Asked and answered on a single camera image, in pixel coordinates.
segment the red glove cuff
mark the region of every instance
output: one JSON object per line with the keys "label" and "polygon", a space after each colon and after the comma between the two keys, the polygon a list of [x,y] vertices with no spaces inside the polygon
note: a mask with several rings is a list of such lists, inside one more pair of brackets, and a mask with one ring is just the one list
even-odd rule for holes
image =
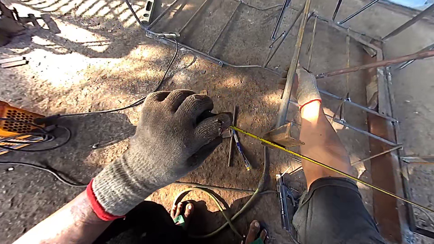
{"label": "red glove cuff", "polygon": [[98,216],[100,219],[105,220],[105,221],[111,221],[111,220],[115,220],[117,218],[124,218],[125,216],[112,215],[112,214],[110,214],[104,210],[104,208],[98,202],[98,199],[96,199],[95,193],[92,190],[92,182],[93,182],[93,179],[90,181],[89,185],[87,185],[87,187],[86,187],[86,194],[87,194],[87,198],[90,201],[90,206],[92,207],[96,216]]}
{"label": "red glove cuff", "polygon": [[321,99],[313,99],[313,100],[310,100],[310,101],[308,101],[307,103],[305,103],[305,104],[303,104],[303,105],[300,105],[300,104],[299,104],[299,106],[300,106],[300,111],[301,111],[301,109],[302,109],[305,105],[308,105],[309,103],[314,102],[314,101],[322,102]]}

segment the gray knit glove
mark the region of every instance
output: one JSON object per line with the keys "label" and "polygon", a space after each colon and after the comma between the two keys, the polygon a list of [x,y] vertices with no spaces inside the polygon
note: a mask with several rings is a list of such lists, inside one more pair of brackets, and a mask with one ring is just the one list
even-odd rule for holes
{"label": "gray knit glove", "polygon": [[[285,68],[285,71],[282,73],[277,83],[279,89],[285,89],[288,69],[289,66]],[[321,101],[315,76],[307,72],[300,64],[297,65],[296,74],[298,78],[294,79],[294,86],[297,87],[298,84],[296,99],[299,108],[301,109],[304,105],[313,101]]]}
{"label": "gray knit glove", "polygon": [[210,97],[190,90],[149,94],[129,150],[88,186],[94,212],[103,220],[122,217],[152,192],[199,167],[232,122],[231,113],[211,114],[213,107]]}
{"label": "gray knit glove", "polygon": [[307,72],[300,64],[297,66],[296,73],[298,76],[296,98],[300,109],[310,102],[321,101],[315,76]]}

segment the ventilation grille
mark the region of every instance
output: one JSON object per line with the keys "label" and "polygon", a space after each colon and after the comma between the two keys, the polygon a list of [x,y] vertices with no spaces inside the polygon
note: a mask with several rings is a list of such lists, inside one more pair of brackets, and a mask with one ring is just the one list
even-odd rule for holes
{"label": "ventilation grille", "polygon": [[17,110],[6,110],[6,118],[16,120],[16,122],[12,121],[3,121],[2,129],[7,132],[13,133],[26,133],[32,129],[32,126],[29,123],[33,123],[34,116],[32,114],[27,114],[23,111]]}

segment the green sandal strap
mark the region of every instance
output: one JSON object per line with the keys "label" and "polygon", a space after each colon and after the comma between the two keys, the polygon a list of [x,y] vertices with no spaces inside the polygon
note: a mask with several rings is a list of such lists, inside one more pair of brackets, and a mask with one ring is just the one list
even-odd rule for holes
{"label": "green sandal strap", "polygon": [[258,238],[254,240],[253,242],[250,242],[249,244],[264,244],[264,241],[261,238]]}
{"label": "green sandal strap", "polygon": [[184,217],[181,214],[176,216],[176,218],[173,219],[173,222],[177,225],[182,226],[182,227],[184,227],[184,224],[185,224]]}

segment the toe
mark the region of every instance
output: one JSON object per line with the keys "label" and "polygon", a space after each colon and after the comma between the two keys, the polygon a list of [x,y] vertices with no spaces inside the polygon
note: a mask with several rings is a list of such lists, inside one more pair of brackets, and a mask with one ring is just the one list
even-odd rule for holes
{"label": "toe", "polygon": [[176,206],[176,205],[173,205],[172,206],[172,209],[170,210],[170,217],[172,217],[172,219],[174,219],[175,217],[176,217],[176,209],[177,209],[178,207]]}
{"label": "toe", "polygon": [[192,203],[188,203],[185,208],[184,217],[188,218],[194,210],[194,206]]}
{"label": "toe", "polygon": [[259,221],[254,220],[252,223],[250,223],[249,233],[246,237],[246,244],[249,244],[256,239],[256,235],[258,235],[259,230],[261,228],[261,225],[259,224]]}
{"label": "toe", "polygon": [[176,214],[175,214],[175,217],[181,214],[181,211],[182,211],[182,205],[183,205],[182,202],[179,202],[179,203],[178,203],[178,206],[176,207]]}
{"label": "toe", "polygon": [[265,243],[265,238],[267,237],[267,230],[263,229],[259,237],[261,238],[262,242]]}

